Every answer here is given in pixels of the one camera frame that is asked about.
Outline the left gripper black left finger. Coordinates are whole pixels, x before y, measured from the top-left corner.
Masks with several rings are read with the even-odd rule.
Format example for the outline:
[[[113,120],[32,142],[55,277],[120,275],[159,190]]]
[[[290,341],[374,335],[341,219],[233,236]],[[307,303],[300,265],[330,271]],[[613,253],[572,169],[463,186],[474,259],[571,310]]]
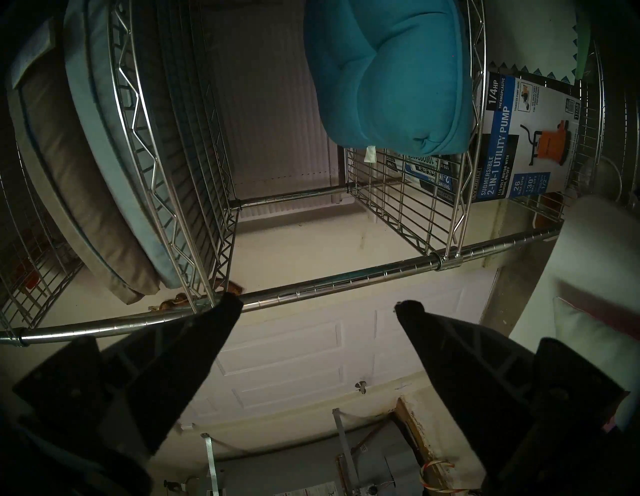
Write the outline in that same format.
[[[22,425],[78,456],[152,456],[202,383],[243,302],[226,292],[212,309],[151,324],[110,347],[81,336],[13,386]]]

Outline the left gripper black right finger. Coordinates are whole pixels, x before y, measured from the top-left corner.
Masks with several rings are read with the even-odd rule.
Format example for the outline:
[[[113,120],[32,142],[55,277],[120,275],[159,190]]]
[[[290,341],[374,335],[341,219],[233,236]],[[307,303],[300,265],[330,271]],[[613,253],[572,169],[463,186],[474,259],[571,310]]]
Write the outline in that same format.
[[[629,453],[629,435],[604,429],[622,387],[568,345],[532,352],[414,300],[394,312],[487,478],[569,478]]]

